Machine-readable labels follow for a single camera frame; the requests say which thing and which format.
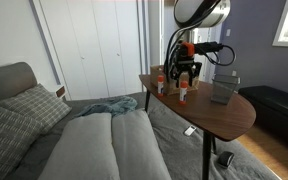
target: white wall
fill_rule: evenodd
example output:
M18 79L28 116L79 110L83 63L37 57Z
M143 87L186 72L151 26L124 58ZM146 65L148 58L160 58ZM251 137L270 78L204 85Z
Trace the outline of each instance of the white wall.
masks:
M0 0L0 66L27 62L38 82L56 84L29 0Z

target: bed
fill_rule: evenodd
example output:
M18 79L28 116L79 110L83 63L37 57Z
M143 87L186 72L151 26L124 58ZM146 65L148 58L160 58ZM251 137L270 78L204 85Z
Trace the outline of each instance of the bed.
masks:
M50 96L45 95L45 92L43 90L43 93L40 94L43 97L38 97L37 100L36 97L31 96L26 96L26 99L24 98L25 100L23 100L22 98L21 101L25 101L25 103L26 101L28 101L29 103L26 103L26 105L24 105L26 109L24 108L24 110L21 111L18 110L17 108L21 106L21 104L16 104L19 103L16 98L19 95L23 94L25 96L25 94L29 93L30 91L36 90L36 88L43 89L43 86L37 83L34 73L27 63L20 62L0 67L0 143L8 142L8 144L14 144L18 143L18 141L24 141L25 144L25 146L23 147L16 146L17 149L15 148L14 150L7 149L10 152L7 152L7 150L3 150L3 148L5 148L5 145L0 144L0 154L2 154L0 155L0 179L51 179L47 178L51 176L43 176L43 173L46 171L45 169L48 169L49 164L51 164L50 161L52 161L54 159L54 156L58 154L58 151L56 150L60 150L61 153L67 153L70 148L73 148L72 146L65 146L65 143L63 142L66 141L62 141L62 139L64 138L64 133L68 131L68 126L71 126L73 123L79 122L78 119L80 117L77 117L77 115L83 112L86 107L105 104L106 102L111 102L118 98L121 98L113 97L80 101L61 101L56 97L51 98ZM135 107L136 110L125 112L120 116L117 115L116 118L122 117L124 115L127 116L129 113L135 111L141 111L141 109L144 107L145 92L129 94L123 97L129 97L135 100L137 104L137 106ZM34 112L29 112L30 108L34 109L35 112L39 112L38 115L36 116ZM43 113L46 111L50 111L51 113L49 113L47 117L44 117ZM95 114L107 115L107 113L97 112L88 116L94 116ZM153 155L154 153L152 153L151 155L146 153L146 157L144 157L143 155L145 154L145 152L151 152L151 149L149 148L152 148L154 146L154 143L153 145L149 145L149 147L139 146L141 147L140 149L136 149L136 147L131 146L128 150L128 154L136 155L137 152L141 152L141 154L138 155L138 159L146 158L145 164L143 164L144 160L141 161L135 160L137 158L131 158L130 161L132 161L132 165L134 168L127 167L123 169L122 167L119 167L117 169L117 173L120 173L121 177L117 175L116 177L112 176L110 178L100 178L101 176L92 176L92 174L89 174L88 177L76 175L74 176L74 179L132 179L126 178L124 176L122 177L123 173L133 173L133 177L135 177L136 175L136 177L138 177L135 179L168 179L163 178L167 176L169 176L170 179L173 180L200 179L200 177L202 177L202 131L197 129L197 131L195 131L190 137L185 136L183 132L186 130L187 127L190 126L190 124L181 117L177 116L154 97L151 97L148 112L147 114L145 113L145 115L143 116L148 117L150 125L150 127L148 128L152 129L152 133L154 135L153 139L155 139L153 141L157 142L158 149L155 149L154 151L158 151L157 153L161 154L161 159L159 159L158 155ZM44 125L39 125L40 121L45 121ZM23 126L27 126L29 131L20 131L19 129ZM119 127L123 128L124 126L127 126L127 124L122 124ZM118 129L119 128L117 128L117 135L122 136ZM136 131L142 131L141 127L136 129ZM142 138L142 140L138 141L139 143L141 143L141 141L147 141L148 137L146 137L146 135L149 133L147 133L148 131L143 132L145 132L144 137L143 135L141 137L138 137L139 139ZM256 159L250 152L248 152L237 140L231 142L222 142L220 140L216 140L216 143L217 154L212 154L211 156L210 179L279 179L271 170L269 170L264 164L262 164L258 159ZM87 143L81 146L75 144L74 147L79 146L81 147L80 149L82 149L83 151L87 151L86 147L94 148L92 147L93 145L90 144ZM234 160L227 169L221 167L216 162L219 154L223 151L231 151L235 154ZM79 153L81 152L70 151L72 157L74 156L74 154ZM10 164L9 161L11 158L13 158L13 156L14 160ZM123 159L124 155L120 154L119 157L117 157L116 155L117 161L119 160L119 158ZM157 161L156 159L159 159L157 162L157 166L155 166L156 164L153 164L153 161ZM82 169L85 169L85 167L86 171L88 168L95 168L96 170L96 168L99 167L98 163L92 162L89 165L85 165L82 163L83 159L79 161L74 161L74 159L71 159L71 161L65 163L67 163L68 167L74 166L75 173L78 173L79 170L82 171ZM137 172L138 174L134 174L134 172L136 171L132 170L136 169L136 167L140 168L140 171ZM55 170L53 171L53 175L55 176L57 173L54 172L58 170L56 168L57 167L55 167ZM94 172L98 173L99 171L105 171L105 168L102 168L101 170L96 170ZM150 176L150 174L153 174L153 172L155 171L159 173L158 178Z

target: gray wall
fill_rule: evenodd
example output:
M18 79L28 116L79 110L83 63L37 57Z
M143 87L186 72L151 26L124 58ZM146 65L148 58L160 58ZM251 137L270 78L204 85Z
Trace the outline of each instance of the gray wall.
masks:
M285 0L231 0L231 13L223 24L222 43L234 48L237 59L216 73L241 77L240 87L268 85L288 92L288 47L272 46ZM220 54L230 59L229 51Z

